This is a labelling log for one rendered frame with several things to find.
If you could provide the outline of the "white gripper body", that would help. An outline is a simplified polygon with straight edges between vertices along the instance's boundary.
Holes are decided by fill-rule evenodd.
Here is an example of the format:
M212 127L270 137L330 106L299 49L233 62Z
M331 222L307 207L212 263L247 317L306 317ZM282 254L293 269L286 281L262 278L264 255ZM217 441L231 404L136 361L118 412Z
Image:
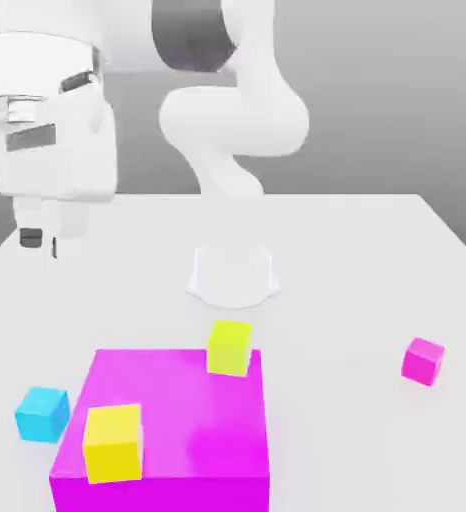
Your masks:
M38 105L36 120L0 114L0 193L68 201L107 201L118 183L111 106Z

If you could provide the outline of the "small cyan cube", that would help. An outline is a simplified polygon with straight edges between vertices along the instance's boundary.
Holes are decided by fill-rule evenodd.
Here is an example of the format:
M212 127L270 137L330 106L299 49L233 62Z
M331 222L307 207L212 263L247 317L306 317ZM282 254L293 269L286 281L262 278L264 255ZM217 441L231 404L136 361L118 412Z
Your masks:
M65 390L33 386L15 410L20 438L56 444L70 418Z

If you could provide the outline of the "small lime cube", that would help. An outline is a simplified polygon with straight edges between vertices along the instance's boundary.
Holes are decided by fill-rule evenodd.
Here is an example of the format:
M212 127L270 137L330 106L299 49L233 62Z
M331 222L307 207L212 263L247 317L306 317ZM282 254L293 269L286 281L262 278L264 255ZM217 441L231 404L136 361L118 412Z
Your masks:
M207 340L207 371L245 377L251 359L251 332L251 323L216 320Z

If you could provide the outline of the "small yellow cube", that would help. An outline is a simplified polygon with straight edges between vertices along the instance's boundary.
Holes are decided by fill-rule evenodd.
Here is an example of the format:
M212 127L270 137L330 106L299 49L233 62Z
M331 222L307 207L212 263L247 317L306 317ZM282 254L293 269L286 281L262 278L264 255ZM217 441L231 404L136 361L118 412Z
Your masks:
M143 448L140 404L88 410L82 452L90 484L140 480Z

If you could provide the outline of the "small magenta cube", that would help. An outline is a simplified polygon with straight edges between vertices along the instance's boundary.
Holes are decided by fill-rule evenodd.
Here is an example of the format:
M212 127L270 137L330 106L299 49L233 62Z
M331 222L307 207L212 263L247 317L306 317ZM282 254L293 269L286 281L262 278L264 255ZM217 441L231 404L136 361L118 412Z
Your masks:
M445 347L415 338L406 349L401 375L425 386L432 386L441 369Z

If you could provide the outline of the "large magenta box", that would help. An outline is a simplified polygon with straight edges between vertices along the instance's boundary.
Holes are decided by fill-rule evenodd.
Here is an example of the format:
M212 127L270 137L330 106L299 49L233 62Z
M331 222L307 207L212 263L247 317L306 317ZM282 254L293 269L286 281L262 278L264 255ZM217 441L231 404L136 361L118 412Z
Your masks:
M138 404L143 477L91 484L89 408ZM56 512L269 512L261 355L244 377L210 374L203 349L99 349L49 481Z

